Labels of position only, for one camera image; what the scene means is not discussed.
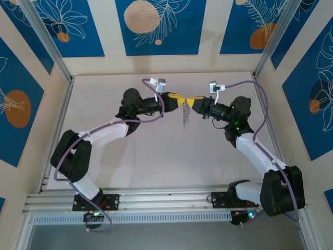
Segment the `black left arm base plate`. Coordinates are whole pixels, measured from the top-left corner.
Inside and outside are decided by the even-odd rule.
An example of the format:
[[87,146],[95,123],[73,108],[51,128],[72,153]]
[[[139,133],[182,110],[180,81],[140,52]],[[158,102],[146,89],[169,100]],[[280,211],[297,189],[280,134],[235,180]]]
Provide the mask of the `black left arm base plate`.
[[117,211],[119,207],[120,195],[119,194],[98,194],[96,198],[87,201],[80,194],[74,196],[72,211],[91,211],[97,208],[97,205],[103,211]]

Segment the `long aluminium frame rail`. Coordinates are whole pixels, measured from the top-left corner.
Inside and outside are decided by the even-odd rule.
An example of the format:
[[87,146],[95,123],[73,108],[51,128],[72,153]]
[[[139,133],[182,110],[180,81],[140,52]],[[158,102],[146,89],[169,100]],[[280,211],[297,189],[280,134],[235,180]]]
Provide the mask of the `long aluminium frame rail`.
[[[157,188],[104,188],[105,194],[119,194],[119,213],[154,213],[179,211],[211,211],[207,196],[212,192],[225,192],[227,185],[157,187]],[[74,190],[44,190],[28,194],[22,213],[54,214],[72,211]]]

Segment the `aluminium side rail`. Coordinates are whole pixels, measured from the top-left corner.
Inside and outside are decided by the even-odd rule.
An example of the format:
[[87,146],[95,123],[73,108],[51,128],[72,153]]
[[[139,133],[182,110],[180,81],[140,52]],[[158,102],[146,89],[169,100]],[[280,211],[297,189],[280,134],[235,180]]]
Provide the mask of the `aluminium side rail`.
[[252,73],[252,79],[255,82],[254,86],[256,88],[256,92],[257,92],[258,98],[261,102],[261,107],[262,107],[263,112],[264,112],[264,121],[263,121],[263,123],[267,124],[268,131],[270,133],[270,137],[272,139],[274,150],[275,150],[275,154],[271,153],[271,156],[268,156],[268,150],[264,150],[264,154],[268,157],[272,166],[274,166],[277,169],[277,171],[280,173],[280,175],[282,176],[281,181],[287,187],[290,188],[291,183],[288,180],[287,174],[285,173],[286,169],[282,168],[282,163],[283,163],[282,160],[284,160],[284,157],[283,157],[281,149],[278,145],[277,138],[276,138],[276,135],[275,135],[275,131],[273,129],[273,125],[272,125],[272,123],[270,121],[270,118],[269,118],[269,102],[268,102],[267,93],[266,93],[265,89],[263,88],[263,86],[259,83],[258,77],[255,75],[255,73]]
[[72,93],[73,86],[74,86],[74,83],[75,83],[75,79],[76,79],[76,76],[73,76],[71,78],[71,81],[69,82],[69,85],[66,88],[65,95],[64,95],[64,97],[61,101],[58,116],[56,118],[55,127],[54,127],[54,130],[53,130],[53,133],[52,133],[51,140],[50,140],[49,145],[48,145],[47,155],[44,159],[41,177],[40,177],[38,186],[36,188],[36,193],[42,192],[44,183],[47,182],[47,180],[50,177],[50,173],[52,172],[52,169],[54,168],[50,164],[50,160],[51,160],[53,152],[54,152],[54,150],[55,150],[55,148],[58,144],[59,138],[61,137],[61,131],[62,131],[63,123],[64,123],[64,120],[65,120],[66,112],[67,112],[67,109],[68,109],[71,93]]

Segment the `silver bracelet chain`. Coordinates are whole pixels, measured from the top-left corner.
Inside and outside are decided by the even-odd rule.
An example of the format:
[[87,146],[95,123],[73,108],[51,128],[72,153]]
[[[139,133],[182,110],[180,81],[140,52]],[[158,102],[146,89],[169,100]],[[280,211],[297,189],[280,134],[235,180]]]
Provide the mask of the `silver bracelet chain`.
[[187,100],[183,102],[182,107],[183,107],[183,129],[185,129],[189,123],[189,114],[190,114],[190,107],[187,104]]

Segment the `small controller board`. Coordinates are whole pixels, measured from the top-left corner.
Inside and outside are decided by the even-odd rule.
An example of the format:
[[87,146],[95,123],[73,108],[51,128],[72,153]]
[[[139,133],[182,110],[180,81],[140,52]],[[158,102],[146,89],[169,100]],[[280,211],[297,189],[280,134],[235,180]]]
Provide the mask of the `small controller board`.
[[92,223],[92,222],[104,222],[105,215],[101,211],[88,211],[83,215],[83,222]]
[[261,213],[255,211],[232,211],[231,224],[234,226],[244,226],[258,217]]

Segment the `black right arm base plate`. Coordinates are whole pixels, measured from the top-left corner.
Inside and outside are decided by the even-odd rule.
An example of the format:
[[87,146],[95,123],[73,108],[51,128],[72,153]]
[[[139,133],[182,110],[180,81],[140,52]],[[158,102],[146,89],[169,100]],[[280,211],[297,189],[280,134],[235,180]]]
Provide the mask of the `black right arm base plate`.
[[212,192],[211,201],[213,208],[246,208],[258,205],[246,200],[239,199],[235,194],[229,192]]

